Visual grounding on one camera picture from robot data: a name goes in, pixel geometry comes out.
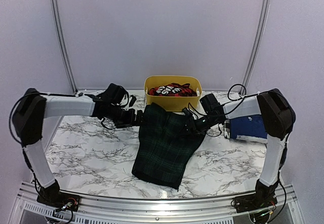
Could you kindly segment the dark green plaid skirt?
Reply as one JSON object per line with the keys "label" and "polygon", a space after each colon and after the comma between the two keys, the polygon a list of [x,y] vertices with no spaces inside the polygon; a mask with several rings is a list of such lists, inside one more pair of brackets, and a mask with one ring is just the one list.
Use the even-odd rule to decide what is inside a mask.
{"label": "dark green plaid skirt", "polygon": [[132,174],[145,182],[179,189],[189,159],[206,136],[205,130],[186,130],[190,119],[155,103],[147,105]]}

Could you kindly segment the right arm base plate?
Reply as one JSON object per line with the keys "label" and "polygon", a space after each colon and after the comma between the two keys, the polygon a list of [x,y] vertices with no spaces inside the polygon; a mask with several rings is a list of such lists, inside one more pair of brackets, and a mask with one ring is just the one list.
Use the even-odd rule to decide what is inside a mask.
{"label": "right arm base plate", "polygon": [[248,194],[234,197],[231,201],[231,206],[236,209],[237,213],[254,211],[271,206],[274,207],[276,204],[277,198],[275,195],[267,199],[259,199],[256,194]]}

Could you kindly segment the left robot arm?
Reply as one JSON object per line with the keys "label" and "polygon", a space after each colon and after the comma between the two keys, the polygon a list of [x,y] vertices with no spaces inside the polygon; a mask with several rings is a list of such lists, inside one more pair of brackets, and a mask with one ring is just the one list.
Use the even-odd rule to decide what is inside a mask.
{"label": "left robot arm", "polygon": [[10,111],[9,132],[22,147],[40,197],[53,206],[60,206],[64,202],[64,195],[60,192],[43,149],[44,120],[59,116],[88,116],[110,119],[116,128],[139,126],[143,121],[143,112],[132,108],[135,100],[122,86],[114,83],[98,95],[43,93],[29,88],[17,100]]}

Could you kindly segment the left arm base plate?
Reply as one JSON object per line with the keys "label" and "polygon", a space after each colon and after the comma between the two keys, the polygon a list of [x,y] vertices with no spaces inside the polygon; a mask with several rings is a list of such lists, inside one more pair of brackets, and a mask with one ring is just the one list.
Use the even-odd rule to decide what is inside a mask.
{"label": "left arm base plate", "polygon": [[64,192],[59,192],[58,196],[55,197],[54,201],[49,201],[41,196],[37,197],[37,202],[45,204],[48,206],[55,207],[59,210],[72,210],[73,212],[78,211],[80,196],[75,194],[69,194]]}

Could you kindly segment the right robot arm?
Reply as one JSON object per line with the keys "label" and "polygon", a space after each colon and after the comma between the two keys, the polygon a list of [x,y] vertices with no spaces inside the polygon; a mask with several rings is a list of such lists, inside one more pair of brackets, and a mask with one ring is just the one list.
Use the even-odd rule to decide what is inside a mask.
{"label": "right robot arm", "polygon": [[214,125],[239,117],[262,117],[267,133],[267,150],[251,204],[256,208],[263,207],[279,184],[280,171],[287,157],[288,138],[296,121],[295,111],[277,88],[224,104],[220,104],[213,94],[208,94],[200,103],[205,115],[199,119],[194,119],[188,108],[182,110],[187,116],[183,133],[204,133]]}

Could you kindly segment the red black plaid shirt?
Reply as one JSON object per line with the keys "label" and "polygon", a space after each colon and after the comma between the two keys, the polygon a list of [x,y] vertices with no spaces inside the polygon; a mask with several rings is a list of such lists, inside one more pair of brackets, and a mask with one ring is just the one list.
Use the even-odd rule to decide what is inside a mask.
{"label": "red black plaid shirt", "polygon": [[150,96],[159,97],[196,97],[197,92],[194,91],[189,83],[178,84],[170,83],[167,85],[161,85],[153,87],[148,91]]}

